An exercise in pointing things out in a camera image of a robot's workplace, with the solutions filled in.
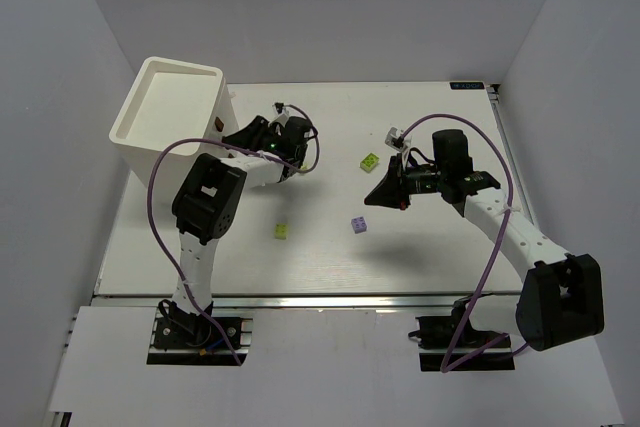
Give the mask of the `yellow-green 2x3 lego brick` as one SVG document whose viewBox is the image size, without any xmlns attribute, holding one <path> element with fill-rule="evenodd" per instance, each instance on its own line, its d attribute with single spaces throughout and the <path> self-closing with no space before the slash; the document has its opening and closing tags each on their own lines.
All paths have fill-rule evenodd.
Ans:
<svg viewBox="0 0 640 427">
<path fill-rule="evenodd" d="M 360 168 L 366 173 L 371 173 L 378 164 L 379 164 L 379 157 L 374 153 L 369 153 L 360 162 Z"/>
</svg>

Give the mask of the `yellow-green 2x2 lego brick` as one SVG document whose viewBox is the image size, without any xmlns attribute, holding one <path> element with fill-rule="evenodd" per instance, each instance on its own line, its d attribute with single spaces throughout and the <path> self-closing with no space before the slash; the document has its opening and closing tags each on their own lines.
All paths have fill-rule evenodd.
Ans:
<svg viewBox="0 0 640 427">
<path fill-rule="evenodd" d="M 274 237 L 278 240 L 286 240 L 289 234 L 289 227 L 287 224 L 278 223 L 274 227 Z"/>
</svg>

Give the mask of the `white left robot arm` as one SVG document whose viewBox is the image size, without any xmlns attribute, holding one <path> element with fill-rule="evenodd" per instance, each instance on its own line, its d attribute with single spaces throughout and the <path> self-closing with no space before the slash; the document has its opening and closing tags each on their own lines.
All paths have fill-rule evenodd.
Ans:
<svg viewBox="0 0 640 427">
<path fill-rule="evenodd" d="M 224 144 L 242 150 L 238 156 L 220 159 L 204 153 L 196 159 L 172 203 L 184 278 L 170 300 L 170 314 L 195 318 L 211 311 L 215 253 L 233 223 L 242 193 L 294 175 L 316 134 L 304 117 L 270 122 L 257 116 L 222 138 Z"/>
</svg>

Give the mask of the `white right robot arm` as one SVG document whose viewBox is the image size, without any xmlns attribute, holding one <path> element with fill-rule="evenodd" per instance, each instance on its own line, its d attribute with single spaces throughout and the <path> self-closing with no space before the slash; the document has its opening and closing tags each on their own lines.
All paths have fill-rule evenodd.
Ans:
<svg viewBox="0 0 640 427">
<path fill-rule="evenodd" d="M 518 335 L 536 351 L 595 336 L 604 329 L 601 270 L 588 254 L 573 255 L 538 230 L 508 203 L 486 171 L 477 171 L 459 129 L 433 134 L 434 160 L 423 164 L 397 129 L 385 142 L 396 150 L 368 206 L 405 210 L 412 196 L 437 193 L 493 241 L 522 282 L 518 299 L 483 294 L 459 300 L 452 310 L 461 341 L 480 346 L 483 332 Z"/>
</svg>

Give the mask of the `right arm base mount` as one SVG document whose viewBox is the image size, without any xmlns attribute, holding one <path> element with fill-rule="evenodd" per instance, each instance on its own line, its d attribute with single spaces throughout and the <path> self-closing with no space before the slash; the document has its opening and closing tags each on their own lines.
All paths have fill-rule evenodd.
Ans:
<svg viewBox="0 0 640 427">
<path fill-rule="evenodd" d="M 456 328 L 462 319 L 470 297 L 464 297 L 453 304 L 448 315 L 428 315 L 417 317 L 418 328 L 408 334 L 419 348 L 421 372 L 439 372 L 446 351 Z M 499 338 L 500 334 L 490 330 L 480 330 L 468 321 L 456 344 L 449 362 L 471 353 L 477 348 Z M 505 337 L 478 356 L 454 368 L 458 372 L 513 371 L 515 362 L 511 352 L 511 340 Z"/>
</svg>

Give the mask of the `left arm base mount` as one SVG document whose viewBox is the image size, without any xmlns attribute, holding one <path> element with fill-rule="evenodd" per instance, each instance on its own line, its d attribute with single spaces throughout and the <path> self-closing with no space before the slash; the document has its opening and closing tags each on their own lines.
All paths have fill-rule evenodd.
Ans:
<svg viewBox="0 0 640 427">
<path fill-rule="evenodd" d="M 215 317 L 223 333 L 199 313 L 159 302 L 146 363 L 152 366 L 241 366 L 251 344 L 251 319 Z"/>
</svg>

